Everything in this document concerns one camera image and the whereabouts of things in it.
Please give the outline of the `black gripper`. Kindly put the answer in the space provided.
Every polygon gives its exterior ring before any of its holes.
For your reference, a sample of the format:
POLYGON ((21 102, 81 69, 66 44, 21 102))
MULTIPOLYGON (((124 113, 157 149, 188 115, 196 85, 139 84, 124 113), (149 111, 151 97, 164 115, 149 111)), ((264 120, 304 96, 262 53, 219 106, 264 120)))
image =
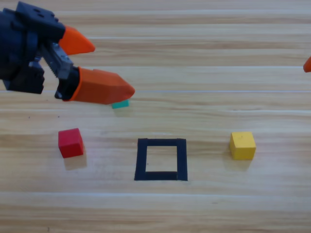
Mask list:
POLYGON ((94 52, 77 29, 64 26, 54 13, 18 2, 0 13, 0 78, 10 91, 41 94, 44 59, 59 79, 57 94, 73 94, 73 63, 68 55, 94 52))

